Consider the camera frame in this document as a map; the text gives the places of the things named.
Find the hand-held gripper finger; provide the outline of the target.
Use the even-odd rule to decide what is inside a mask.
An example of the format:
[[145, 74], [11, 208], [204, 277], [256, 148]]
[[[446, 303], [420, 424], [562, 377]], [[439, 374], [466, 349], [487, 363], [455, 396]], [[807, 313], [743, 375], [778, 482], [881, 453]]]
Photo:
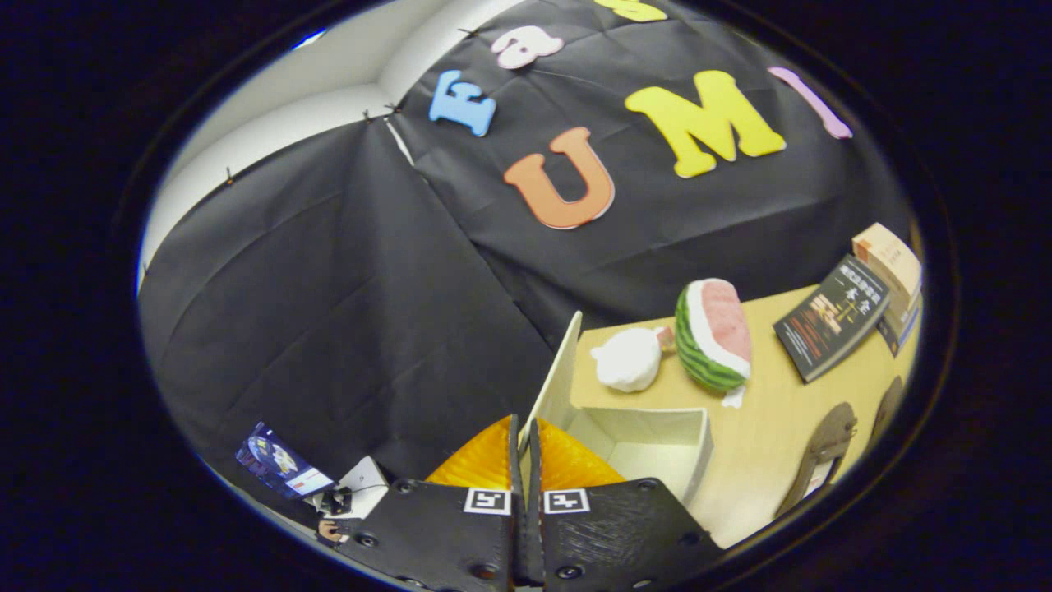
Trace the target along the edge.
[[466, 468], [494, 469], [500, 486], [397, 479], [363, 518], [349, 520], [335, 551], [410, 591], [511, 591], [515, 525], [523, 512], [519, 419], [481, 432]]
[[526, 578], [543, 590], [672, 590], [724, 558], [661, 479], [548, 488], [537, 420], [527, 450]]

